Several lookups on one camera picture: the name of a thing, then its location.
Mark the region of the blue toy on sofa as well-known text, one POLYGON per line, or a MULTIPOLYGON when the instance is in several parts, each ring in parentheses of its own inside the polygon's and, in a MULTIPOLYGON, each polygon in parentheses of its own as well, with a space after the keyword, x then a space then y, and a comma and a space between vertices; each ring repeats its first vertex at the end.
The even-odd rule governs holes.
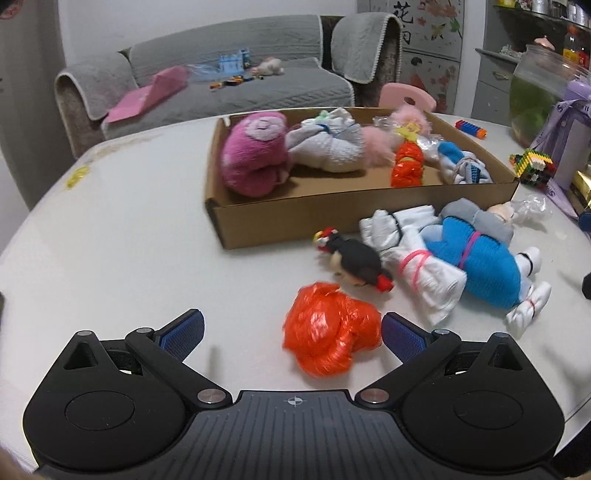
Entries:
POLYGON ((252 68, 249 49, 240 49, 233 54, 222 54, 219 56, 218 70, 224 76, 242 75, 252 68))

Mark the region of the orange plastic bag bundle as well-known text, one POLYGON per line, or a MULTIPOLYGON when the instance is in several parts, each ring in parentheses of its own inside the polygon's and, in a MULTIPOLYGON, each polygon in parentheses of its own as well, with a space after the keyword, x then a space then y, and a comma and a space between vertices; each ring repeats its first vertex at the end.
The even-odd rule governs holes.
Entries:
POLYGON ((283 349, 312 377, 342 375, 356 353, 381 346, 381 322, 374 305, 317 282, 298 290, 283 323, 283 349))

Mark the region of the pink cushion on sofa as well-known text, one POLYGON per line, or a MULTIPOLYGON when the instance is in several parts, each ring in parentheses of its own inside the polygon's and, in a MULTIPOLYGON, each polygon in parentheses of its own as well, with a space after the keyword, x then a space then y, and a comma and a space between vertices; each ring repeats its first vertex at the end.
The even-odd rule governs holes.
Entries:
POLYGON ((156 73, 151 82, 126 93, 111 108, 105 118, 108 123, 129 120, 145 114, 150 109, 186 88, 189 72, 185 66, 174 66, 156 73))

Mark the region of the white cloth bundle blue band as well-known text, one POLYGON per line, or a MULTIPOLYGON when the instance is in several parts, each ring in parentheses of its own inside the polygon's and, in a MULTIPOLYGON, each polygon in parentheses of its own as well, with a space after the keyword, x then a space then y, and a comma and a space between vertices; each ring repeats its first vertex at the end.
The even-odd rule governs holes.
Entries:
POLYGON ((345 108, 322 110, 291 129, 287 152, 294 163, 329 173, 366 169, 363 127, 345 108))

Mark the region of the magenta plush toy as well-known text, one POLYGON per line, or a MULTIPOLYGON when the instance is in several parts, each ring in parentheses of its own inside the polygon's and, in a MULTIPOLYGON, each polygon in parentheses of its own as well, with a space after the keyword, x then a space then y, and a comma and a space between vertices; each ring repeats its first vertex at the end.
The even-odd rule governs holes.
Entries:
POLYGON ((221 153, 221 178, 229 190, 249 198, 269 195, 290 177, 287 117, 280 112, 246 116, 231 129, 221 153))

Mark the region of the multicolour block cube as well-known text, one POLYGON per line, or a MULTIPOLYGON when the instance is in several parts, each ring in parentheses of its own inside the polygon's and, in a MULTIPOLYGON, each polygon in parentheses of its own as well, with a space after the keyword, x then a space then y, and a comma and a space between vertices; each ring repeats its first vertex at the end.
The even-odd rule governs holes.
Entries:
POLYGON ((522 154, 511 155, 510 163, 515 176, 522 184, 538 189, 544 189, 557 170, 548 155, 532 149, 527 149, 522 154))

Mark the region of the flower poster board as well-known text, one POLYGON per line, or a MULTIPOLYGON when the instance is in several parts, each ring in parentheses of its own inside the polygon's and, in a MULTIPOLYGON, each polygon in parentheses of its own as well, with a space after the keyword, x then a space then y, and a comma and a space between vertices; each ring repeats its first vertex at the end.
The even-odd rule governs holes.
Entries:
POLYGON ((463 47, 461 0, 359 1, 358 11, 383 12, 402 23, 401 81, 428 92, 436 111, 455 107, 463 47))

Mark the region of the black haired doll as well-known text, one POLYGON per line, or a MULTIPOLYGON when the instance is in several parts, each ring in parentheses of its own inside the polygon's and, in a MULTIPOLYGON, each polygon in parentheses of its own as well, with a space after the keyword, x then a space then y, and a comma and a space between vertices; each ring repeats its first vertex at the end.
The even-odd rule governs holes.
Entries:
POLYGON ((315 233, 312 242, 318 251, 331 257, 335 273, 353 285, 370 285, 381 293, 394 289, 392 274, 384 267, 379 253, 361 240, 344 236, 333 227, 315 233))

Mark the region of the pink fluffy pompom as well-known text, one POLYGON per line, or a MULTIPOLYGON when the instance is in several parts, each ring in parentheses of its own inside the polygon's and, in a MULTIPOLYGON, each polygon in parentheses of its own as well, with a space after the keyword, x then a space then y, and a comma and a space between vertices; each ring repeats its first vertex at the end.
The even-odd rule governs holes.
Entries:
POLYGON ((419 136, 428 136, 432 125, 425 112, 416 106, 405 104, 394 110, 390 115, 396 131, 409 141, 416 142, 419 136))
POLYGON ((397 132, 386 132, 375 126, 365 126, 363 133, 363 159, 367 168, 391 167, 394 156, 405 139, 397 132))

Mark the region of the white roll black band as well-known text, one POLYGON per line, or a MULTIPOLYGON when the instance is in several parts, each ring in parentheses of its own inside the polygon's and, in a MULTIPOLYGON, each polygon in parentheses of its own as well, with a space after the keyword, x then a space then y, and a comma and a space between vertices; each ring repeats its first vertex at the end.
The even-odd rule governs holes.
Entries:
POLYGON ((506 315, 505 323, 508 332, 520 339, 548 303, 552 286, 546 281, 535 283, 533 280, 542 267, 538 248, 528 247, 514 258, 520 273, 520 293, 518 303, 506 315))

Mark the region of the white roll pink band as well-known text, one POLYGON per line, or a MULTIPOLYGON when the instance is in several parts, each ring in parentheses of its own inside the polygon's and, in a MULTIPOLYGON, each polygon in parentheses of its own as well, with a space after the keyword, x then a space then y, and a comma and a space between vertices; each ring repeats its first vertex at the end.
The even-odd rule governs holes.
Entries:
POLYGON ((378 209, 359 221, 363 243, 376 250, 387 270, 414 293, 432 327, 452 313, 467 284, 466 273, 431 253, 422 237, 425 228, 440 224, 431 205, 394 213, 378 209))

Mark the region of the light blue cloth bundle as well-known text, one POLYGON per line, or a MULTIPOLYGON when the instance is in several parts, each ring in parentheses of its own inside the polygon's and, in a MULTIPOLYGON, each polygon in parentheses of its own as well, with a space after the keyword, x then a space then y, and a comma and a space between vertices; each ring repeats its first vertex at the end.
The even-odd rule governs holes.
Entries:
POLYGON ((473 152, 460 150, 453 142, 438 146, 439 167, 443 181, 449 185, 492 184, 486 165, 473 152))

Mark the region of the grey sofa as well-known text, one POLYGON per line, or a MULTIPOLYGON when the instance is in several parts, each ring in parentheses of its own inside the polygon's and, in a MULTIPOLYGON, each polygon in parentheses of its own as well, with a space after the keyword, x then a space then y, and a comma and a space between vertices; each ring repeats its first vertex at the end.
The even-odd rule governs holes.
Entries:
POLYGON ((58 110, 75 157, 105 141, 189 120, 259 110, 375 106, 384 84, 399 80, 403 35, 389 13, 287 15, 197 27, 88 58, 54 83, 58 110), (219 73, 222 54, 249 49, 252 67, 269 57, 280 76, 219 73), (105 118, 129 91, 165 69, 185 66, 185 89, 143 115, 105 118))

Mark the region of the clear plastic bag bundle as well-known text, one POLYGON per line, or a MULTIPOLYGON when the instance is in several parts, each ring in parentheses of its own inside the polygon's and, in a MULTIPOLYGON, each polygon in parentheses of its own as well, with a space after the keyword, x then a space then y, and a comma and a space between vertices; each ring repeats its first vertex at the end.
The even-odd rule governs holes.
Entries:
POLYGON ((511 221, 514 225, 542 224, 552 216, 543 195, 530 194, 521 200, 510 201, 509 205, 513 210, 511 221))

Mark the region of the blue knit sock bundle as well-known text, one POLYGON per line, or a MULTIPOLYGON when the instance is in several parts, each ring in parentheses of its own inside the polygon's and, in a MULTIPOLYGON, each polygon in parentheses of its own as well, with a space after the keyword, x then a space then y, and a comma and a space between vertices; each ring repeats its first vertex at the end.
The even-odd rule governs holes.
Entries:
POLYGON ((506 310, 519 303, 522 276, 505 244, 456 217, 429 225, 420 234, 435 257, 466 273, 469 293, 506 310))

